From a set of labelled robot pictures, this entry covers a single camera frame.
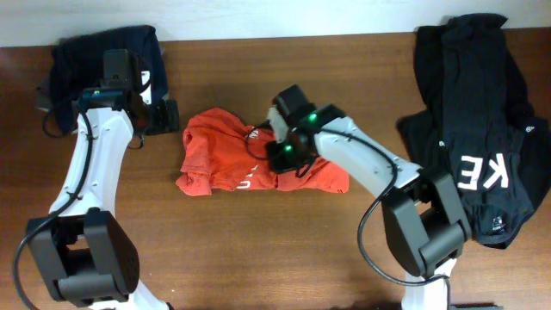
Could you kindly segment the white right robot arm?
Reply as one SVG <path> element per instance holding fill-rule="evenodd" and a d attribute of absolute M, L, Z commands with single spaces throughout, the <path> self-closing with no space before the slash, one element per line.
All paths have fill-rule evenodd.
<path fill-rule="evenodd" d="M 377 274 L 405 287 L 401 308 L 454 308 L 451 271 L 472 229 L 449 173 L 393 154 L 333 105 L 307 104 L 290 114 L 270 108 L 265 123 L 275 135 L 266 146 L 271 170 L 295 171 L 302 177 L 324 159 L 374 196 L 358 225 L 357 244 Z M 365 248 L 363 230 L 376 208 L 382 211 L 387 246 L 405 272 L 403 279 L 384 272 Z"/>

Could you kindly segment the orange t-shirt with white print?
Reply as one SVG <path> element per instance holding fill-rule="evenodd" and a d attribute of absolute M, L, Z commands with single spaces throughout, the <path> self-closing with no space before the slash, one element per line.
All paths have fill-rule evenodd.
<path fill-rule="evenodd" d="M 215 189 L 319 189 L 337 194 L 349 191 L 348 173 L 322 158 L 301 178 L 294 172 L 271 171 L 266 161 L 254 156 L 264 157 L 264 146 L 274 140 L 268 128 L 245 125 L 222 108 L 195 115 L 183 131 L 185 157 L 176 186 L 190 196 L 211 195 Z"/>

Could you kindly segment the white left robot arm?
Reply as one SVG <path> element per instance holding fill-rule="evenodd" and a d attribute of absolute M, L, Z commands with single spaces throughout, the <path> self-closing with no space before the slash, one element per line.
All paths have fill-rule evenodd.
<path fill-rule="evenodd" d="M 115 218 L 122 160 L 151 122 L 151 92 L 87 89 L 76 102 L 77 142 L 46 217 L 31 219 L 31 251 L 50 296 L 90 309 L 169 309 L 140 279 L 139 255 Z"/>

